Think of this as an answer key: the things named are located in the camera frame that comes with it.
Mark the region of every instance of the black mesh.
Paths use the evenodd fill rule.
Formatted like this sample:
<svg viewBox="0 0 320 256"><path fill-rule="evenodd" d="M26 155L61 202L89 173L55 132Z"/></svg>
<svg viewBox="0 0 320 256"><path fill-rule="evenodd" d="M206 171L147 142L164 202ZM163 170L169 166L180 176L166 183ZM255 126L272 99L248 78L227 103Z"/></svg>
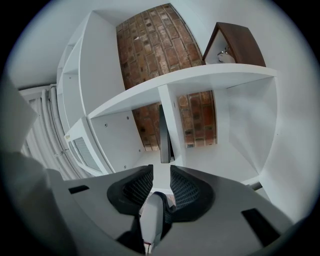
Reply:
<svg viewBox="0 0 320 256"><path fill-rule="evenodd" d="M130 181L123 187L124 196L141 208L152 189L153 179L154 174L150 170L145 175Z"/></svg>
<svg viewBox="0 0 320 256"><path fill-rule="evenodd" d="M199 189L188 179L171 169L171 184L176 209L179 210L199 197Z"/></svg>
<svg viewBox="0 0 320 256"><path fill-rule="evenodd" d="M169 212L165 211L165 217L164 217L164 222L166 224L171 224L172 223L172 216Z"/></svg>

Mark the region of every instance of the black slot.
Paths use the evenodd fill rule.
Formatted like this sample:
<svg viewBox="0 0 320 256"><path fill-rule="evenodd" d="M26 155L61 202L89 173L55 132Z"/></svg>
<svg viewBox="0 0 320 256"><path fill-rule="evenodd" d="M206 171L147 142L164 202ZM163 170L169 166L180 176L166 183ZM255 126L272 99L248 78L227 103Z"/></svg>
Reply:
<svg viewBox="0 0 320 256"><path fill-rule="evenodd" d="M241 213L264 247L280 237L280 234L257 209L244 210Z"/></svg>
<svg viewBox="0 0 320 256"><path fill-rule="evenodd" d="M81 185L81 186L75 186L75 187L69 188L69 191L70 191L70 194L75 194L88 189L89 188L86 185Z"/></svg>

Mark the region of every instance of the vent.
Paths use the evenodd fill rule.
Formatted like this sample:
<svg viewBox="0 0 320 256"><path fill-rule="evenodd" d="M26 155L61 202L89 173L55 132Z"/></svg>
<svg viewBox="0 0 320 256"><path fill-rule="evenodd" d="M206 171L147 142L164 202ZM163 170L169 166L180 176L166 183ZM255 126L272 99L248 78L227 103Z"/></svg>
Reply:
<svg viewBox="0 0 320 256"><path fill-rule="evenodd" d="M84 162L84 164L92 169L95 169L99 172L101 172L100 168L98 167L96 161L92 157L84 138L80 137L74 140L74 144L76 148L78 149L78 152Z"/></svg>
<svg viewBox="0 0 320 256"><path fill-rule="evenodd" d="M78 154L77 154L77 152L76 152L76 150L75 150L75 148L74 148L74 145L72 145L71 141L69 141L69 148L71 149L71 152L72 152L72 154L74 155L75 159L76 159L79 163L81 163L80 158L79 158L79 156L78 156Z"/></svg>

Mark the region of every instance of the white ceiling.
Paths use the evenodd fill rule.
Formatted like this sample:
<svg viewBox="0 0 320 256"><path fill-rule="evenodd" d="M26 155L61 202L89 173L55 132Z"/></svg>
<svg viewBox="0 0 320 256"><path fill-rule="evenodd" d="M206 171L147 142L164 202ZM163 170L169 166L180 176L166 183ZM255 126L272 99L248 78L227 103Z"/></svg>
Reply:
<svg viewBox="0 0 320 256"><path fill-rule="evenodd" d="M169 0L53 0L30 22L15 44L6 77L17 88L55 84L62 53L77 26L99 9L113 25Z"/></svg>

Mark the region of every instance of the brick wall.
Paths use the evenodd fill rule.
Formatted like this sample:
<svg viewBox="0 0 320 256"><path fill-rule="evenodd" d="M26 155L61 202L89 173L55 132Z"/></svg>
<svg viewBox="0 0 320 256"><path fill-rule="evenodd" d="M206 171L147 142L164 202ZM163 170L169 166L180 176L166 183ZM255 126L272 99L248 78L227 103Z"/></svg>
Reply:
<svg viewBox="0 0 320 256"><path fill-rule="evenodd" d="M139 13L116 29L126 90L163 74L203 64L194 37L170 4ZM216 122L212 91L180 96L178 101L186 147L214 144ZM132 111L146 151L160 148L160 104Z"/></svg>

